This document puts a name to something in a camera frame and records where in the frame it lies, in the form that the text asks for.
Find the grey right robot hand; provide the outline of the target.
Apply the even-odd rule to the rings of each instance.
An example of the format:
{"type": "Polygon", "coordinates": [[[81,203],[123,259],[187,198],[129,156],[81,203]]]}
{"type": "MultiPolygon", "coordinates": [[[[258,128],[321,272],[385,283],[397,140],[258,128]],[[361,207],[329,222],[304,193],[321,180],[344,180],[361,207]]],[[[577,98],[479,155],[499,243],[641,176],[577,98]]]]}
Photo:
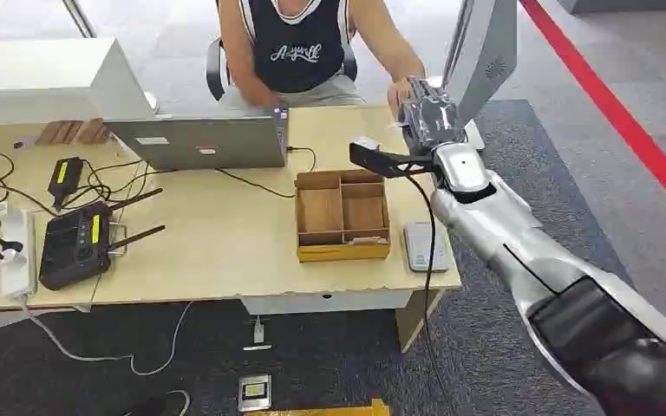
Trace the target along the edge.
{"type": "Polygon", "coordinates": [[[401,100],[395,120],[409,154],[425,156],[443,144],[466,143],[465,124],[454,101],[425,78],[410,76],[407,82],[411,93],[401,100]]]}

